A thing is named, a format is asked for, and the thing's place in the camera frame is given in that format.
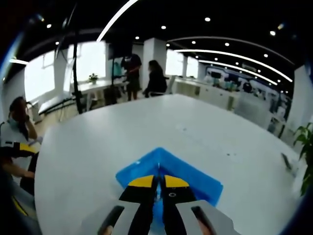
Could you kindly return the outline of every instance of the black pants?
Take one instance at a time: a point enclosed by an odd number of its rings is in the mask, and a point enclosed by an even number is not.
[[[36,153],[30,161],[30,165],[28,168],[28,171],[34,172],[36,171],[36,165],[37,165],[37,159],[38,159],[38,154]],[[30,193],[31,195],[34,195],[34,186],[35,186],[35,180],[31,179],[31,178],[26,178],[26,177],[22,177],[21,182],[20,182],[20,186],[22,189],[24,189],[26,192]]]

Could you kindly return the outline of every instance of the yellow stripe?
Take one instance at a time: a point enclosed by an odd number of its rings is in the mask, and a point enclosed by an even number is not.
[[[165,175],[165,185],[167,188],[179,188],[179,187],[189,187],[189,184],[180,179],[173,176]]]
[[[28,144],[20,143],[20,151],[28,151],[32,153],[36,153],[35,149]]]
[[[128,186],[151,188],[154,175],[141,177],[131,181]]]
[[[12,199],[13,199],[13,202],[14,202],[15,207],[16,207],[23,215],[28,216],[28,214],[26,213],[26,211],[23,210],[23,208],[19,205],[19,203],[17,202],[17,200],[16,200],[14,197],[12,197]]]

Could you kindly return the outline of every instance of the white desk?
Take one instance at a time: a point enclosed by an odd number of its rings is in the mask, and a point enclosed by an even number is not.
[[[91,107],[91,93],[94,93],[96,91],[102,91],[106,88],[109,88],[112,84],[112,81],[110,80],[97,80],[96,84],[92,83],[85,83],[82,85],[79,85],[78,89],[82,92],[82,94],[88,94],[87,95],[87,111],[89,111]],[[121,79],[115,79],[114,85],[116,87],[122,87],[126,86],[128,82],[123,82]]]
[[[84,218],[121,195],[115,174],[159,146],[221,181],[217,208],[242,235],[278,235],[295,212],[281,158],[297,159],[294,151],[231,112],[164,95],[93,110],[46,132],[35,178],[43,234],[77,234]]]

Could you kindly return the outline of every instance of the potted plant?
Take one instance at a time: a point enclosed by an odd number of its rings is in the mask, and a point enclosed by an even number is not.
[[[96,84],[97,80],[98,80],[98,75],[93,73],[92,75],[89,76],[89,82]]]
[[[304,157],[308,165],[302,181],[301,195],[304,195],[307,188],[313,183],[313,135],[310,130],[312,124],[313,123],[309,123],[306,127],[300,126],[294,133],[300,132],[293,145],[295,146],[297,142],[302,143],[303,147],[299,159]]]

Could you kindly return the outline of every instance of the curved light strip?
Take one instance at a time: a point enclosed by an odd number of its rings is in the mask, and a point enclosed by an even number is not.
[[[282,72],[274,69],[273,67],[269,66],[269,65],[266,65],[260,61],[257,61],[257,60],[253,60],[251,58],[248,58],[248,57],[245,57],[245,56],[242,56],[242,55],[237,55],[237,54],[233,54],[233,53],[229,53],[229,52],[223,52],[223,51],[218,51],[218,50],[201,50],[201,49],[181,49],[181,50],[175,50],[176,52],[204,52],[204,53],[215,53],[215,54],[221,54],[221,55],[230,55],[230,56],[234,56],[234,57],[237,57],[237,58],[241,58],[241,59],[244,59],[244,60],[248,60],[248,61],[251,61],[253,63],[256,63],[256,64],[259,64],[259,65],[262,65],[276,73],[278,73],[279,75],[281,75],[282,77],[284,77],[285,79],[287,79],[288,81],[292,82],[292,80],[287,77],[286,75],[284,75]]]
[[[97,42],[100,42],[104,35],[108,32],[108,30],[112,27],[112,25],[117,21],[118,18],[120,18],[121,15],[125,11],[127,11],[128,8],[130,8],[132,5],[134,5],[139,0],[129,0],[124,6],[121,7],[121,9],[118,10],[118,12],[112,17],[112,19],[108,22],[107,26],[102,30],[99,37],[97,38]]]
[[[21,65],[28,65],[28,62],[24,61],[24,60],[10,59],[9,61],[10,61],[10,63],[21,64]]]
[[[220,39],[220,40],[230,40],[230,41],[236,41],[236,42],[241,42],[241,43],[246,43],[246,44],[250,44],[253,45],[255,47],[260,47],[263,48],[264,50],[268,50],[270,52],[272,52],[273,54],[278,55],[279,57],[283,58],[284,60],[287,60],[289,63],[294,65],[294,62],[292,62],[290,59],[286,58],[285,56],[279,54],[278,52],[269,49],[265,46],[262,46],[260,44],[256,44],[256,43],[252,43],[246,40],[241,40],[241,39],[237,39],[237,38],[228,38],[228,37],[216,37],[216,36],[194,36],[194,37],[184,37],[184,38],[175,38],[172,40],[169,40],[168,42],[174,42],[174,41],[179,41],[179,40],[191,40],[191,39],[199,39],[199,38],[204,38],[204,39]]]
[[[247,72],[247,73],[250,73],[250,74],[253,74],[254,76],[257,76],[257,77],[260,77],[272,84],[274,84],[275,86],[277,86],[277,83],[268,79],[267,77],[264,77],[256,72],[252,72],[252,71],[249,71],[249,70],[246,70],[246,69],[243,69],[243,68],[240,68],[240,67],[237,67],[237,66],[233,66],[233,65],[229,65],[229,64],[224,64],[224,63],[220,63],[220,62],[215,62],[215,61],[208,61],[208,60],[199,60],[199,62],[201,63],[208,63],[208,64],[214,64],[214,65],[221,65],[221,66],[227,66],[227,67],[230,67],[230,68],[233,68],[233,69],[237,69],[237,70],[241,70],[241,71],[244,71],[244,72]]]

